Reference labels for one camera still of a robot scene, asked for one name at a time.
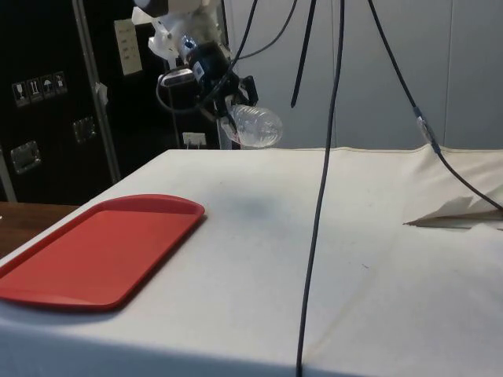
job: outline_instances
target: clear plastic bottle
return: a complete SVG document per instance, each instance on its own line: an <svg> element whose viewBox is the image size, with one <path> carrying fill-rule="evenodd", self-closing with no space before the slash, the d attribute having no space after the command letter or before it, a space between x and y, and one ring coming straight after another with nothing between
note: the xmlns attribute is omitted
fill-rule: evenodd
<svg viewBox="0 0 503 377"><path fill-rule="evenodd" d="M237 135L228 123L222 128L231 140L243 146L267 148L278 143L283 136L283 122L267 108L239 104L232 107L230 114L236 122Z"/></svg>

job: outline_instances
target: wooden surface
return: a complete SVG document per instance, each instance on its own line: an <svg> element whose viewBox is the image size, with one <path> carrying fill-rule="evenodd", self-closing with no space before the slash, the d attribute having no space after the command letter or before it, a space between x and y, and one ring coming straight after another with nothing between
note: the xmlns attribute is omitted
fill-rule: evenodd
<svg viewBox="0 0 503 377"><path fill-rule="evenodd" d="M78 207L0 202L0 258L16 250Z"/></svg>

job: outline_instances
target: electrical outlet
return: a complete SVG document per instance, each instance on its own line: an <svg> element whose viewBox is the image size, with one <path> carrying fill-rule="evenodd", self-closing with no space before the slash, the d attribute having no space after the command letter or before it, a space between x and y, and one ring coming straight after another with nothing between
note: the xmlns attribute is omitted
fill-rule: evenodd
<svg viewBox="0 0 503 377"><path fill-rule="evenodd" d="M205 147L206 146L206 134L199 134L195 132L184 132L183 144L188 147Z"/></svg>

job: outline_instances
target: red plastic tray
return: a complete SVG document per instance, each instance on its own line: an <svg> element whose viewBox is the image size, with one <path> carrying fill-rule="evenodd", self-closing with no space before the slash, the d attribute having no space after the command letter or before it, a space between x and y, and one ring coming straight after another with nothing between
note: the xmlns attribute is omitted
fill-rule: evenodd
<svg viewBox="0 0 503 377"><path fill-rule="evenodd" d="M0 298L105 311L121 306L202 218L173 196L129 196L94 206L0 268Z"/></svg>

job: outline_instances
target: hanging cable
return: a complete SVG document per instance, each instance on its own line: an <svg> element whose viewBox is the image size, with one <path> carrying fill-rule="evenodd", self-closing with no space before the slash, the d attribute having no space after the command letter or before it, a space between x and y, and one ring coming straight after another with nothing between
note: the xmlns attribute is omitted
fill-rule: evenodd
<svg viewBox="0 0 503 377"><path fill-rule="evenodd" d="M167 104L164 103L163 99L160 96L160 79L157 81L157 86L156 86L156 97L161 105L161 107L166 110L167 112L172 112L175 115L188 115L188 114L193 114L194 112L199 112L201 109L205 108L208 104L210 104L215 97L218 95L218 92L223 88L223 86L227 83L227 80L233 73L233 69L236 66L237 62L239 61L239 58L243 52L244 45L246 44L246 40L248 39L248 34L250 34L250 28L252 27L252 21L253 21L253 16L255 15L255 9L257 7L257 2L259 0L253 0L253 4L251 4L251 9L250 9L250 15L248 16L248 22L246 24L246 28L244 29L244 35L243 35L243 40L241 41L241 44L239 46L239 49L236 53L236 56L234 59L231 61L229 68L227 69L227 72L224 74L224 76L220 79L218 84L213 88L213 90L196 106L191 107L191 108L172 108L171 106L168 106Z"/></svg>
<svg viewBox="0 0 503 377"><path fill-rule="evenodd" d="M396 75L398 76L398 80L400 81L400 84L402 84L402 88L404 92L406 93L407 98L409 99L410 105L413 108L414 115L417 117L417 124L419 125L421 131L423 132L424 136L428 140L429 144L433 148L433 151L435 154L439 157L440 161L442 164L446 167L446 169L459 181L461 182L464 186L466 186L470 191L475 193L478 197L481 199L485 200L488 202L490 205L498 209L499 211L503 212L503 206L501 204L496 203L494 200L492 200L490 197L484 195L481 193L479 190L477 190L475 187L470 185L461 175L459 175L458 172L447 162L446 158L442 154L442 149L440 148L439 143L436 140L435 134L431 127L428 125L428 122L426 119L423 117L423 114L421 113L421 110L417 107L415 100L412 97L412 94L410 93L409 87L407 86L402 73L400 72L400 68L398 67L398 64L395 59L395 55L393 55L393 52L391 51L391 47L389 43L387 42L386 35L384 34L383 27L380 23L379 16L377 16L377 11L376 7L373 4L373 0L368 0L370 10L372 12L373 19L376 23L377 30L380 34L380 38L383 41L384 47L386 48L387 55L389 56L391 63L393 64L393 68L395 69Z"/></svg>
<svg viewBox="0 0 503 377"><path fill-rule="evenodd" d="M306 34L304 35L304 42L302 44L302 53L300 54L300 62L299 62L299 69L297 71L296 85L293 90L292 103L290 104L292 108L296 106L297 98L299 97L300 83L302 82L302 76L304 73L304 64L306 63L307 47L309 47L309 40L311 37L311 29L313 28L313 19L315 10L316 10L316 0L311 0L309 15L307 16Z"/></svg>
<svg viewBox="0 0 503 377"><path fill-rule="evenodd" d="M290 9L290 13L288 14L288 17L285 21L285 24L283 25L283 27L281 28L280 32L278 35L276 35L276 38L273 39L271 42L269 42L268 44L266 44L263 48L261 49L257 49L255 52L253 53L248 53L242 57L240 57L240 60L243 60L243 59L248 59L249 57L254 57L255 55L258 55L260 53L263 53L265 50L269 49L274 43L276 43L280 38L281 36L283 35L283 33L285 33L285 30L286 28L288 27L288 25L290 24L290 20L292 19L292 16L293 16L293 13L296 11L296 7L297 7L297 2L298 0L294 0L293 1L293 4L292 4L292 8Z"/></svg>
<svg viewBox="0 0 503 377"><path fill-rule="evenodd" d="M307 303L309 301L311 277L313 275L314 255L316 253L316 244L318 241L318 230L320 225L321 208L323 205L323 196L325 194L325 186L327 182L327 176L329 173L330 148L332 147L332 132L335 131L336 128L336 121L335 121L336 99L337 99L337 93L339 92L340 71L343 59L344 12L345 12L345 1L340 0L339 45L337 47L336 77L333 83L332 99L330 100L329 124L327 125L327 138L325 141L325 161L323 163L323 173L321 175L320 192L318 194L316 213L314 215L313 237L311 240L309 262L307 264L306 284L304 287L304 296L302 302L302 314L300 316L299 344L297 347L297 362L296 362L297 377L302 377L303 375L302 359L304 349L304 335L306 333Z"/></svg>

